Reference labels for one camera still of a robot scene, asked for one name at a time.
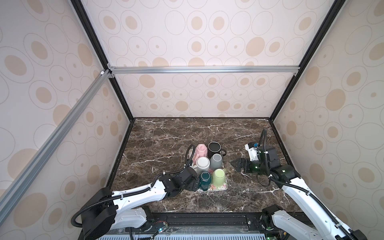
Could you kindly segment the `grey mug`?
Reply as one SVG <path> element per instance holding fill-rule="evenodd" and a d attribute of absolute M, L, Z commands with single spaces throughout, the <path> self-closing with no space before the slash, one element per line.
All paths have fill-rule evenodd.
<path fill-rule="evenodd" d="M 223 157 L 220 154 L 213 154 L 210 159 L 210 169 L 215 171 L 223 167 Z"/>

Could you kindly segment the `white mug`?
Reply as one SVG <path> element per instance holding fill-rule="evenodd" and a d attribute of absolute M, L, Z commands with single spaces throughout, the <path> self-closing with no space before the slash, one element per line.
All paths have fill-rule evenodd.
<path fill-rule="evenodd" d="M 200 157 L 193 165 L 193 169 L 200 175 L 203 172 L 208 172 L 210 169 L 210 159 L 207 157 Z"/>

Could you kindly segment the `small circuit board with leds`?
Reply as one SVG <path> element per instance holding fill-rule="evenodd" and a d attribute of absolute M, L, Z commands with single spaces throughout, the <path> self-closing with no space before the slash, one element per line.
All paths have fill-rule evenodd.
<path fill-rule="evenodd" d="M 162 233 L 169 228 L 169 224 L 165 221 L 158 221 L 154 224 L 157 233 Z"/>

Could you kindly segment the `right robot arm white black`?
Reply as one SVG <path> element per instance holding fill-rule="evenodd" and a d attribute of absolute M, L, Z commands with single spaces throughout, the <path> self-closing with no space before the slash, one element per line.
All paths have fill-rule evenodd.
<path fill-rule="evenodd" d="M 266 176 L 288 194 L 313 224 L 311 227 L 288 214 L 278 205 L 264 208 L 261 225 L 266 231 L 280 229 L 297 240 L 365 240 L 360 230 L 352 230 L 334 215 L 310 190 L 290 165 L 282 165 L 272 146 L 246 144 L 249 158 L 231 162 L 237 172 Z"/>

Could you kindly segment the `pink mug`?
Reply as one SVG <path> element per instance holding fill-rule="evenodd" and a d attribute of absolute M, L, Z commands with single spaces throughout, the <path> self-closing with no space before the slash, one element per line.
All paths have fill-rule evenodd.
<path fill-rule="evenodd" d="M 196 164 L 197 160 L 201 157 L 207 157 L 208 156 L 208 148 L 205 144 L 199 144 L 196 147 L 193 163 Z"/>

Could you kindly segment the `light green mug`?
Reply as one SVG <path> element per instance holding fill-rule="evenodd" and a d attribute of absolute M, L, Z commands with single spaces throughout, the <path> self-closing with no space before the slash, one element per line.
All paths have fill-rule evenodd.
<path fill-rule="evenodd" d="M 223 169 L 216 169 L 212 174 L 212 185 L 216 188 L 220 188 L 224 185 L 226 180 L 226 174 Z"/>

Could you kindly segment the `horizontal aluminium rail back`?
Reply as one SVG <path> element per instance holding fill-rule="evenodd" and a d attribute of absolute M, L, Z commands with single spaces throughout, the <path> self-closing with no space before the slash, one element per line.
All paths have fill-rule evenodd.
<path fill-rule="evenodd" d="M 299 66 L 111 67 L 112 74 L 297 73 Z"/>

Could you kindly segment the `floral serving tray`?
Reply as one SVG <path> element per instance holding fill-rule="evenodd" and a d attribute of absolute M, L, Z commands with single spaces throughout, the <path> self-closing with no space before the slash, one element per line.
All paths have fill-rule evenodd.
<path fill-rule="evenodd" d="M 212 178 L 212 174 L 213 174 L 214 171 L 212 171 L 211 169 L 209 169 L 208 172 L 211 174 L 211 178 Z M 214 187 L 214 186 L 211 184 L 210 189 L 209 189 L 208 191 L 206 191 L 206 192 L 225 191 L 227 188 L 228 188 L 228 184 L 227 184 L 227 177 L 226 177 L 225 183 L 224 183 L 224 185 L 223 185 L 222 187 L 220 187 L 220 188 L 216 188 L 216 187 Z"/>

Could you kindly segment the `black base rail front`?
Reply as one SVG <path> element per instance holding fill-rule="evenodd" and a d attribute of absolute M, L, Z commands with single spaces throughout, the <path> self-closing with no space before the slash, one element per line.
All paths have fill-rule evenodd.
<path fill-rule="evenodd" d="M 125 228 L 127 231 L 135 229 L 140 233 L 154 232 L 158 234 L 154 224 L 158 221 L 165 221 L 169 227 L 224 227 L 224 226 L 247 226 L 251 231 L 275 232 L 285 231 L 297 239 L 303 239 L 305 234 L 310 234 L 314 238 L 315 231 L 320 231 L 320 227 L 310 228 L 305 223 L 297 220 L 289 213 L 285 212 L 280 206 L 272 205 L 263 209 L 260 213 L 155 213 L 150 228 Z"/>

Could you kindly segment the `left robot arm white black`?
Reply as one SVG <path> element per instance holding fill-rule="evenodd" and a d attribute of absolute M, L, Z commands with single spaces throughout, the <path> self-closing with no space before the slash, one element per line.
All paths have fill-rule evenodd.
<path fill-rule="evenodd" d="M 173 198 L 182 191 L 195 192 L 200 178 L 192 167 L 158 175 L 147 185 L 112 192 L 105 187 L 71 218 L 71 225 L 81 228 L 85 240 L 96 240 L 110 230 L 121 228 L 148 229 L 153 217 L 144 205 Z"/>

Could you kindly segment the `black mug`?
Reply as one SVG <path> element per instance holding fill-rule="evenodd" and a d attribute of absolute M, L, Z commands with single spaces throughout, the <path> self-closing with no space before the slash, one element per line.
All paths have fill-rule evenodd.
<path fill-rule="evenodd" d="M 222 157 L 227 155 L 227 151 L 222 148 L 218 142 L 210 142 L 207 146 L 208 158 L 210 159 L 214 154 L 219 154 Z"/>

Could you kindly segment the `dark green mug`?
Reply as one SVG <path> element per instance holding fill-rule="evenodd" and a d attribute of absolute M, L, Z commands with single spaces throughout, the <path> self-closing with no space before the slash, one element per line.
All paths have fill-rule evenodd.
<path fill-rule="evenodd" d="M 209 172 L 202 172 L 199 176 L 199 189 L 206 192 L 210 189 L 212 184 L 211 174 Z"/>

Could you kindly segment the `diagonal aluminium rail left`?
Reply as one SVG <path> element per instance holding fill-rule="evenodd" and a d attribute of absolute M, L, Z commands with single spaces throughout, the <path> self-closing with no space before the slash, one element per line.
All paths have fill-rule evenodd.
<path fill-rule="evenodd" d="M 16 207 L 22 196 L 68 134 L 69 130 L 71 130 L 80 115 L 94 98 L 104 81 L 110 77 L 111 72 L 111 70 L 105 69 L 102 74 L 99 74 L 74 107 L 70 109 L 69 113 L 61 121 L 55 131 L 53 131 L 50 137 L 37 151 L 31 161 L 26 165 L 23 171 L 21 171 L 18 177 L 13 181 L 10 188 L 1 199 L 1 225 L 4 224 L 12 210 Z"/>

